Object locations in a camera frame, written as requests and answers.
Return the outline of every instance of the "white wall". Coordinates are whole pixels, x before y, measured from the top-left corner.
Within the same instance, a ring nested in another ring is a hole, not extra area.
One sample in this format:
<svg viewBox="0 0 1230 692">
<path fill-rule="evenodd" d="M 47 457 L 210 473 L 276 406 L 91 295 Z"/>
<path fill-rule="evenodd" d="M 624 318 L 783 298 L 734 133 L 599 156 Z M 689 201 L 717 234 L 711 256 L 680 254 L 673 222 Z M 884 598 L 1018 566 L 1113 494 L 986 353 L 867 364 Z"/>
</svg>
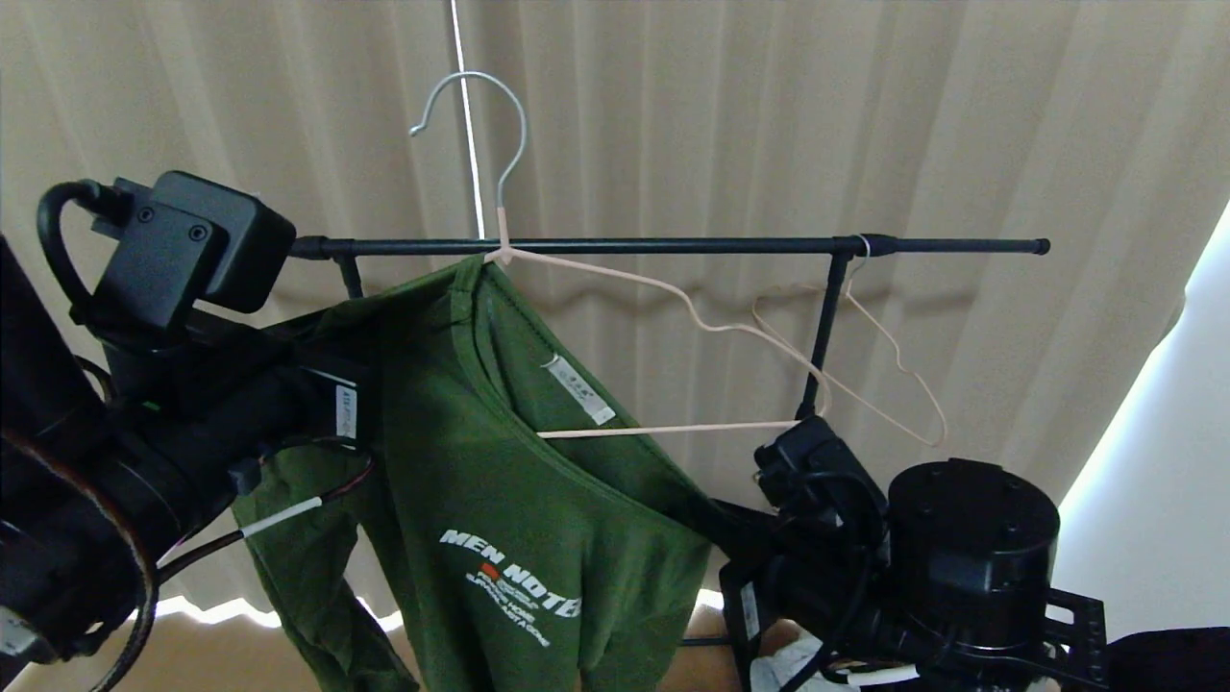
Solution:
<svg viewBox="0 0 1230 692">
<path fill-rule="evenodd" d="M 1228 511 L 1230 210 L 1192 272 L 1182 317 L 1063 501 L 1053 584 L 1102 599 L 1112 640 L 1230 624 Z"/>
</svg>

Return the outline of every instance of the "white cloth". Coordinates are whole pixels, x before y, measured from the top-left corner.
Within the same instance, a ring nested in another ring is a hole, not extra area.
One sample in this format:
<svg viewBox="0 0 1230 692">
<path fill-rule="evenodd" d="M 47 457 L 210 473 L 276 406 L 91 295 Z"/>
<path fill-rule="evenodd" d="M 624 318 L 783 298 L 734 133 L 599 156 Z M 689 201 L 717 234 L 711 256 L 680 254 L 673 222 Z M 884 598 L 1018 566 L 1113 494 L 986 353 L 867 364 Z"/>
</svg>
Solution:
<svg viewBox="0 0 1230 692">
<path fill-rule="evenodd" d="M 777 692 L 802 670 L 807 661 L 820 650 L 820 640 L 804 633 L 797 642 L 784 647 L 771 656 L 752 661 L 752 692 Z M 838 685 L 817 674 L 798 688 L 800 692 L 859 692 L 857 687 Z"/>
</svg>

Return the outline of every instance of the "shirt sleeve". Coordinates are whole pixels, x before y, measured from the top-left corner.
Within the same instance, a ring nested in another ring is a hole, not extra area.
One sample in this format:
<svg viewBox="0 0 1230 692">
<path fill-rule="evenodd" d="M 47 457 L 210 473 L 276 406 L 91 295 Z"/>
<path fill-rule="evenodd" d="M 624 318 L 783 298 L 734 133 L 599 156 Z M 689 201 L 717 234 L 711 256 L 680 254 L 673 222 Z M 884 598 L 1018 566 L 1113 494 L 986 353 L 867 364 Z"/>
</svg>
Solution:
<svg viewBox="0 0 1230 692">
<path fill-rule="evenodd" d="M 352 478 L 363 462 L 317 449 L 284 452 L 266 466 L 251 495 L 234 505 L 245 526 Z M 287 638 L 322 692 L 413 692 L 415 678 L 343 578 L 357 541 L 354 509 L 368 479 L 347 497 L 292 517 L 247 540 L 261 585 Z"/>
<path fill-rule="evenodd" d="M 585 692 L 653 692 L 679 649 L 694 605 L 616 632 L 593 670 L 581 671 Z"/>
</svg>

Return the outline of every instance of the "curtain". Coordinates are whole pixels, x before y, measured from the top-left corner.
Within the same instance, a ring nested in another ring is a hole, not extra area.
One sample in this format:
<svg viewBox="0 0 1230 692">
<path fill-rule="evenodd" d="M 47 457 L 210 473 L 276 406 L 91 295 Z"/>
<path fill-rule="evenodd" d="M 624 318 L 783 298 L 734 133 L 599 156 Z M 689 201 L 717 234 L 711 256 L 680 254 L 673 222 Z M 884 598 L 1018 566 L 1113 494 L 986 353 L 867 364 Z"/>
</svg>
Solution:
<svg viewBox="0 0 1230 692">
<path fill-rule="evenodd" d="M 514 237 L 1049 237 L 1044 257 L 899 254 L 854 291 L 932 386 L 951 435 L 919 445 L 840 392 L 828 418 L 872 476 L 959 456 L 1057 501 L 1154 345 L 1230 198 L 1230 7 L 1218 2 L 97 2 L 0 5 L 0 224 L 74 352 L 33 209 L 52 183 L 184 168 L 256 192 L 300 235 L 472 237 L 460 90 L 413 140 L 432 86 L 487 70 L 520 96 Z M 517 145 L 514 111 L 470 82 L 482 225 Z M 87 283 L 112 242 L 66 222 Z M 809 353 L 819 256 L 592 257 L 672 280 L 708 321 L 753 299 Z M 454 259 L 363 258 L 368 291 Z M 651 288 L 514 262 L 515 283 L 646 425 L 788 419 L 802 369 L 745 334 L 691 326 Z M 775 291 L 774 286 L 782 290 Z M 266 324 L 344 297 L 336 267 L 288 261 Z M 938 419 L 891 343 L 843 304 L 827 370 L 903 424 Z M 772 433 L 662 436 L 707 493 L 763 506 Z M 200 540 L 232 527 L 229 515 Z M 348 575 L 392 601 L 364 547 Z M 167 596 L 261 610 L 247 554 Z"/>
</svg>

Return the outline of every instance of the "shirt tag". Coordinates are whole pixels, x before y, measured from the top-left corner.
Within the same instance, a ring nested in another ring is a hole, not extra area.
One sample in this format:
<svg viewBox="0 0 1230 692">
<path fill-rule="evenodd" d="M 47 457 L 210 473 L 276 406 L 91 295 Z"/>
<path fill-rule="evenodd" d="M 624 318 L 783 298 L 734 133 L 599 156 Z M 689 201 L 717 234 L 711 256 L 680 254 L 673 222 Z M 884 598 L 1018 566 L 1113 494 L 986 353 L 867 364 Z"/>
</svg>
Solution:
<svg viewBox="0 0 1230 692">
<path fill-rule="evenodd" d="M 358 440 L 359 435 L 359 422 L 358 422 L 358 404 L 359 393 L 351 390 L 349 387 L 337 386 L 336 396 L 336 429 L 338 438 L 349 438 L 351 440 Z"/>
<path fill-rule="evenodd" d="M 572 398 L 594 420 L 594 425 L 603 425 L 615 418 L 615 412 L 594 392 L 593 387 L 589 387 L 589 383 L 582 380 L 577 370 L 572 368 L 572 364 L 562 356 L 556 354 L 551 359 L 551 363 L 542 368 L 555 376 L 555 380 L 568 391 L 568 395 L 572 395 Z"/>
<path fill-rule="evenodd" d="M 739 589 L 739 599 L 743 601 L 743 629 L 748 639 L 754 639 L 760 634 L 760 611 L 756 610 L 756 590 L 752 583 Z"/>
</svg>

